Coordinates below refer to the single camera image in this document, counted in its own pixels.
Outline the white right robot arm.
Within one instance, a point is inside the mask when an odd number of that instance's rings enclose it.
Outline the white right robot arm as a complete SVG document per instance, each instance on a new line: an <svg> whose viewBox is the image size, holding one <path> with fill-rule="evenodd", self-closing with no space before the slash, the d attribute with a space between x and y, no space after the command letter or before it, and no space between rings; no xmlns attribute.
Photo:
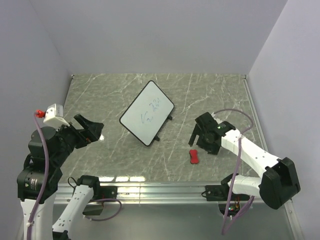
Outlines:
<svg viewBox="0 0 320 240"><path fill-rule="evenodd" d="M206 187L208 201L258 197L267 206L277 210L301 190L296 166L290 158L281 159L268 153L247 139L231 123L218 123L209 112L195 119L188 144L196 144L212 155L217 155L221 148L226 149L257 173L256 177L232 173L220 182L217 190Z"/></svg>

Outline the aluminium mounting rail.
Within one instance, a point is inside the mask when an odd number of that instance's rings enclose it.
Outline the aluminium mounting rail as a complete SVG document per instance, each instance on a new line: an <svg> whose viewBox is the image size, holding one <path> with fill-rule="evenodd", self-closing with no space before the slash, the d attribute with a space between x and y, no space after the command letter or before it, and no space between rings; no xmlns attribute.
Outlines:
<svg viewBox="0 0 320 240"><path fill-rule="evenodd" d="M136 204L213 204L201 196L206 185L216 182L103 182L102 187L116 186L116 198L124 205Z"/></svg>

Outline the small white whiteboard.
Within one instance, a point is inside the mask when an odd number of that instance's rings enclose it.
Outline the small white whiteboard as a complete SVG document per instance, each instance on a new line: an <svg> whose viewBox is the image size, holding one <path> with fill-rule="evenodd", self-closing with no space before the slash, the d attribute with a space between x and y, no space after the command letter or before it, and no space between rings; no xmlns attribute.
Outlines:
<svg viewBox="0 0 320 240"><path fill-rule="evenodd" d="M158 132L172 120L175 105L163 90L150 80L119 118L119 123L143 145L159 141Z"/></svg>

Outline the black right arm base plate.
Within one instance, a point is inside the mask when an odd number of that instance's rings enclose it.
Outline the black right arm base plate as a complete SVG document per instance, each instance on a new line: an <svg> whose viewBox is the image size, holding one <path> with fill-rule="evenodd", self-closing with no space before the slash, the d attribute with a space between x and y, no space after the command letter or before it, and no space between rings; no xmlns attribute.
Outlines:
<svg viewBox="0 0 320 240"><path fill-rule="evenodd" d="M222 185L206 185L204 197L207 202L225 201L226 193Z"/></svg>

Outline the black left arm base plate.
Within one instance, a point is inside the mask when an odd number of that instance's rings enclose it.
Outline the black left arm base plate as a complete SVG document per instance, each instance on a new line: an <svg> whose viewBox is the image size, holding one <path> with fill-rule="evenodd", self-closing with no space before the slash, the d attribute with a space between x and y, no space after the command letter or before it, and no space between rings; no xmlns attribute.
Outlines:
<svg viewBox="0 0 320 240"><path fill-rule="evenodd" d="M118 187L114 185L101 186L99 190L98 199L116 199L118 194Z"/></svg>

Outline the red bone-shaped eraser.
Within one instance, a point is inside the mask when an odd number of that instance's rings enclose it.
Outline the red bone-shaped eraser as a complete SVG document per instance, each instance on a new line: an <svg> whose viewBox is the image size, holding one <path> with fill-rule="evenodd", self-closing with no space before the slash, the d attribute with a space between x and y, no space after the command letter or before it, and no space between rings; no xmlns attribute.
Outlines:
<svg viewBox="0 0 320 240"><path fill-rule="evenodd" d="M189 156L190 156L190 163L192 165L198 164L200 162L198 157L198 151L196 149L191 149L189 151Z"/></svg>

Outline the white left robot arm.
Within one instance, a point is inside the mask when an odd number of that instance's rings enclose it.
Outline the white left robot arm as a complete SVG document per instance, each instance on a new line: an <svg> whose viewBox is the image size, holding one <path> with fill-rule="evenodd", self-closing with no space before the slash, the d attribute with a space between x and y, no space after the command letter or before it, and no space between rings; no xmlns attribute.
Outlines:
<svg viewBox="0 0 320 240"><path fill-rule="evenodd" d="M74 119L81 129L76 129L72 123L65 123L58 130L37 125L31 134L29 154L16 180L26 240L70 240L87 204L101 196L99 178L81 176L63 213L53 222L62 165L73 150L98 141L104 128L103 123L90 121L81 114Z"/></svg>

